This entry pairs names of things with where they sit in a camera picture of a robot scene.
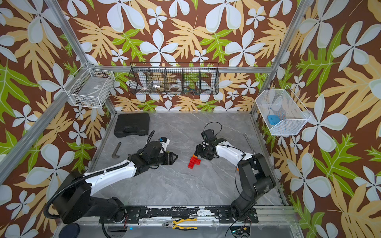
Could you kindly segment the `long red lego brick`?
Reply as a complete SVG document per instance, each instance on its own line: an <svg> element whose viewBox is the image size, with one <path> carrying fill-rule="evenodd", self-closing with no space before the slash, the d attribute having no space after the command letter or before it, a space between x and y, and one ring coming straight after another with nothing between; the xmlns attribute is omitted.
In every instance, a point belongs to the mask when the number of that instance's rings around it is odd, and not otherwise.
<svg viewBox="0 0 381 238"><path fill-rule="evenodd" d="M191 159L190 159L190 162L189 162L189 164L188 164L188 168L189 168L189 169L193 169L195 165L197 165L197 164L195 163L195 159L191 158Z"/></svg>

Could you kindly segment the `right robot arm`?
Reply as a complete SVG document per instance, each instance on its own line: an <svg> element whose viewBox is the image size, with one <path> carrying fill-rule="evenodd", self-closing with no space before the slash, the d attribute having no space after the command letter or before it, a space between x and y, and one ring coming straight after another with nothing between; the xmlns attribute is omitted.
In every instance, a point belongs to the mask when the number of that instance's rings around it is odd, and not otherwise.
<svg viewBox="0 0 381 238"><path fill-rule="evenodd" d="M226 159L239 172L242 191L231 203L234 220L242 221L248 217L257 200L275 187L274 177L265 157L252 154L231 145L224 138L217 138L214 130L201 133L202 144L196 146L195 156L206 160Z"/></svg>

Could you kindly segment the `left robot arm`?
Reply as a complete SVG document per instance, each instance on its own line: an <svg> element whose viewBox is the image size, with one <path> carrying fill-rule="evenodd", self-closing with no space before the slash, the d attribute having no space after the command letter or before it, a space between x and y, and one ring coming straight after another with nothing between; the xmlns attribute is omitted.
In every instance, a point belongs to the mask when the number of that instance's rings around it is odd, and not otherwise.
<svg viewBox="0 0 381 238"><path fill-rule="evenodd" d="M61 219L70 224L83 217L100 217L120 223L125 219L125 205L116 197L99 198L94 194L121 180L133 178L160 165L170 166L178 155L167 151L169 139L147 141L135 154L113 166L80 174L70 173L46 203L43 214L48 219Z"/></svg>

